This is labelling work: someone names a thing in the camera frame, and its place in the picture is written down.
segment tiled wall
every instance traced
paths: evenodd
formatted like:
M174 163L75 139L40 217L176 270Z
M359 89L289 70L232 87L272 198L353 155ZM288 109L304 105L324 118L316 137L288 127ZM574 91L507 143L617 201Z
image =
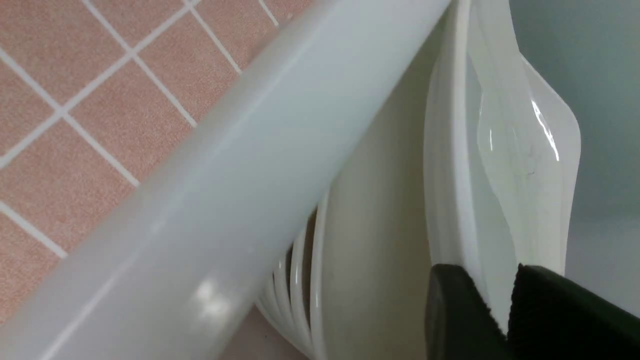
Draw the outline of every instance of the tiled wall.
M0 0L0 323L310 0Z

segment gray wall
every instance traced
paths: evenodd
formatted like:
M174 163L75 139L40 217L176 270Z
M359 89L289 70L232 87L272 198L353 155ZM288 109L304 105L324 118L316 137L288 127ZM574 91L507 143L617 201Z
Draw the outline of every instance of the gray wall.
M640 0L510 0L520 52L578 119L566 276L640 316Z
M573 218L640 214L640 0L510 3L520 51L580 125Z

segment white plastic tube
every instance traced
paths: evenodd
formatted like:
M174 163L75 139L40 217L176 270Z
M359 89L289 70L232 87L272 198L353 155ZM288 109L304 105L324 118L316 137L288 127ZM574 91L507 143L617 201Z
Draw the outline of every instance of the white plastic tube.
M447 3L309 8L5 323L2 359L214 359Z

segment black plastic object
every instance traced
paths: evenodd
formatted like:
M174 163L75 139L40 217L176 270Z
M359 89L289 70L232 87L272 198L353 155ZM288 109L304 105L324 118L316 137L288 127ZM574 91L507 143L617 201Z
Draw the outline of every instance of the black plastic object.
M520 265L511 300L518 359L640 359L640 319L546 268Z
M467 272L431 267L425 321L427 359L514 359L506 337Z

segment pink tile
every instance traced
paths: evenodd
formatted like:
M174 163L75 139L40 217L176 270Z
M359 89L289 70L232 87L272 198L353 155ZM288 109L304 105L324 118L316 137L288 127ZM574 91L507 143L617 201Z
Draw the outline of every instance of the pink tile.
M203 0L196 10L242 69L261 41L276 31L257 0Z
M0 46L64 103L124 53L78 0L4 0Z
M53 113L53 109L1 61L0 109L0 156Z
M71 115L138 180L191 130L133 61L80 102Z
M0 172L0 199L66 251L132 190L62 120Z
M286 24L306 9L312 0L264 0L273 16L281 24Z
M58 263L59 257L0 213L0 325Z
M237 76L191 14L144 48L140 57L196 121Z
M184 6L180 0L93 0L92 3L132 47Z

